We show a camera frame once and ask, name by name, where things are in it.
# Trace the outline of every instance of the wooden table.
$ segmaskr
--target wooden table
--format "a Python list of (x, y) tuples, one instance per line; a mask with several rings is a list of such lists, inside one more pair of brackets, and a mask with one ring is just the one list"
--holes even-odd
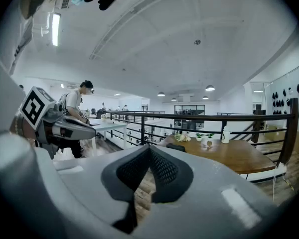
[(210, 140), (212, 145), (207, 146), (207, 139), (199, 142), (192, 137), (189, 142), (178, 142), (173, 135), (170, 135), (158, 145), (165, 147), (173, 143), (184, 146), (187, 153), (220, 162), (238, 174), (264, 172), (276, 166), (268, 157), (244, 140), (230, 140), (228, 144), (221, 143), (221, 140), (217, 139)]

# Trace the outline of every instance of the desk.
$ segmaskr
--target desk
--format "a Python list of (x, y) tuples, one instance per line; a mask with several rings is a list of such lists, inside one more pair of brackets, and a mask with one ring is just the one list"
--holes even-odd
[[(94, 125), (92, 128), (95, 129), (96, 132), (103, 131), (104, 141), (106, 141), (106, 131), (107, 130), (114, 130), (118, 128), (123, 128), (123, 149), (126, 149), (126, 128), (127, 124), (115, 122), (113, 124), (107, 124), (106, 121), (102, 121), (101, 119), (92, 119), (90, 120), (90, 124), (99, 124)], [(92, 139), (92, 148), (93, 152), (96, 153), (96, 144), (95, 144), (95, 137)]]
[(228, 144), (221, 143), (221, 140), (210, 139), (212, 145), (207, 146), (208, 139), (201, 142), (191, 138), (189, 142), (178, 142), (173, 135), (170, 135), (159, 146), (166, 146), (169, 143), (184, 146), (187, 153), (215, 160), (222, 163), (238, 174), (250, 174), (273, 170), (275, 164), (251, 144), (244, 140), (230, 140)]

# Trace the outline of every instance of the fluorescent light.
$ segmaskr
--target fluorescent light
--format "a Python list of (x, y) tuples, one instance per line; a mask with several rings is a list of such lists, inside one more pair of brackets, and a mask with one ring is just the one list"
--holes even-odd
[(52, 17), (52, 44), (58, 46), (59, 23), (61, 15), (58, 13), (53, 14)]
[(213, 85), (208, 85), (205, 90), (206, 91), (213, 91), (213, 90), (215, 90), (215, 87)]

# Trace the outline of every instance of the black chair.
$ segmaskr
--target black chair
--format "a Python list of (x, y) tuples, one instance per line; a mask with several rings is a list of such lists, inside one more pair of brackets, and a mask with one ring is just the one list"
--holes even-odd
[(100, 119), (102, 114), (103, 114), (103, 110), (102, 110), (102, 109), (99, 109), (99, 110), (98, 110), (98, 113), (96, 114), (96, 118), (97, 118), (97, 119)]

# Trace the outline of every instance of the white bottle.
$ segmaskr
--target white bottle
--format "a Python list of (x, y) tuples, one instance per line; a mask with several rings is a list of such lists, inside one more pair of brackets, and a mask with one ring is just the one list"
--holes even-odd
[(221, 142), (222, 143), (229, 143), (229, 139), (230, 139), (230, 131), (229, 131), (229, 127), (225, 126), (224, 127), (224, 131), (223, 131), (223, 135), (221, 137)]

